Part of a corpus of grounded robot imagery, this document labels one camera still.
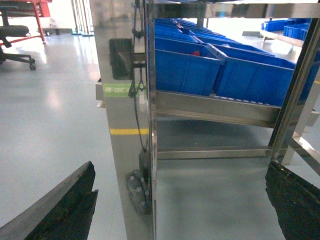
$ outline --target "gray epoxy floor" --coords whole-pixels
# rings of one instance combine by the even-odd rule
[[[92,161],[99,194],[89,239],[126,239],[106,110],[96,107],[94,38],[46,39],[5,49],[30,53],[36,71],[0,65],[0,226]]]
[[[261,39],[249,40],[258,46]],[[33,39],[6,50],[30,52],[36,71],[18,62],[0,65],[0,226],[92,161],[99,195],[89,239],[125,240],[106,112],[96,108],[100,74],[94,38],[53,35],[47,42]],[[277,44],[282,43],[264,47],[278,49]],[[294,60],[297,51],[283,55]],[[163,146],[260,145],[271,134],[214,122],[166,121],[158,127]],[[307,130],[305,138],[320,149],[320,121]],[[158,239],[284,240],[265,192],[268,163],[263,158],[160,161]],[[320,187],[320,177],[298,156],[289,168]]]

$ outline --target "metal post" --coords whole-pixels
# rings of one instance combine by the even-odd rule
[[[155,3],[154,0],[149,0],[147,9],[148,19],[147,24],[149,26],[149,46],[150,51],[147,51],[147,73],[148,83],[150,84],[150,91],[148,91],[149,99],[149,133],[150,152],[151,152],[151,192],[152,192],[152,211],[153,211],[153,237],[157,238],[157,160],[158,160],[158,142],[157,142],[157,119],[156,119],[156,47],[155,47]]]
[[[298,104],[301,92],[305,86],[308,74],[320,45],[320,20],[312,19],[308,34],[302,46],[301,54],[296,64],[293,77],[286,94],[283,106],[278,115],[269,146],[273,148],[271,160],[278,158],[280,149],[288,132],[293,112]]]
[[[204,18],[198,18],[198,20],[196,21],[196,28],[197,29],[203,29],[204,28],[204,22],[205,22]]]

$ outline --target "red metal frame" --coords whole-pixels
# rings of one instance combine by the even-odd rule
[[[23,38],[18,38],[18,39],[15,39],[15,40],[12,40],[10,41],[10,43],[17,43],[17,42],[21,42],[21,41],[24,41],[24,40],[28,40],[28,39],[34,39],[34,38],[39,38],[40,35],[36,35],[36,36],[25,36]]]
[[[45,39],[45,35],[44,35],[44,31],[41,27],[41,23],[40,23],[40,16],[41,17],[50,17],[50,11],[48,8],[48,3],[51,3],[51,0],[0,0],[0,2],[29,2],[32,3],[33,5],[33,11],[34,11],[34,17],[36,19],[36,23],[38,25],[38,29],[39,29],[39,33],[40,35],[36,35],[36,36],[27,36],[27,37],[23,37],[23,38],[19,38],[19,39],[15,39],[13,41],[10,41],[10,43],[17,43],[20,41],[24,41],[24,40],[28,40],[28,39],[33,39],[33,38],[41,38],[43,44],[46,44],[46,39]],[[37,11],[37,5],[39,5],[40,11],[41,11],[41,15],[38,15],[38,11]]]

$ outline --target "yellow floor line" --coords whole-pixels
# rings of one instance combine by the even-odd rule
[[[149,128],[141,128],[140,132],[142,135],[149,134]],[[139,130],[137,128],[111,128],[111,135],[138,135]]]

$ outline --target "stainless steel rack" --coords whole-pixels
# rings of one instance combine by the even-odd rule
[[[284,31],[273,31],[273,32],[265,31],[265,30],[260,31],[260,34],[263,36],[263,42],[265,42],[267,39],[274,39],[274,40],[279,40],[281,42],[285,42],[287,44],[291,44],[297,47],[303,46],[304,41],[300,39],[284,36],[283,33]]]
[[[139,26],[132,18],[133,9],[121,1],[104,1],[111,9],[111,17],[104,19],[99,0],[91,0],[95,39],[97,45],[102,84],[127,85],[131,80],[116,80],[112,76],[109,63],[110,39],[132,38],[132,26]],[[176,3],[149,0],[135,3],[134,11],[140,12],[141,25],[149,27],[149,37],[135,41],[135,50],[144,49],[147,70],[143,72],[143,82],[147,85],[148,111],[135,108],[129,97],[104,96],[110,128],[114,163],[117,173],[124,223],[128,240],[154,240],[157,236],[157,161],[158,159],[198,159],[198,158],[249,158],[271,157],[271,160],[288,164],[296,151],[318,174],[320,155],[302,138],[303,130],[312,125],[319,113],[313,106],[320,93],[320,73],[317,74],[306,102],[299,102],[307,75],[315,58],[315,50],[320,45],[320,4],[233,4],[233,3]],[[259,103],[200,97],[187,94],[156,91],[155,36],[156,18],[313,18],[300,58],[282,108]],[[139,75],[136,69],[135,79]],[[255,147],[214,147],[194,149],[158,149],[157,116],[175,116],[196,120],[253,125],[274,128],[270,142],[266,146]],[[148,176],[152,195],[151,214],[139,215],[128,197],[127,174],[139,168],[141,145],[147,140],[150,175]]]

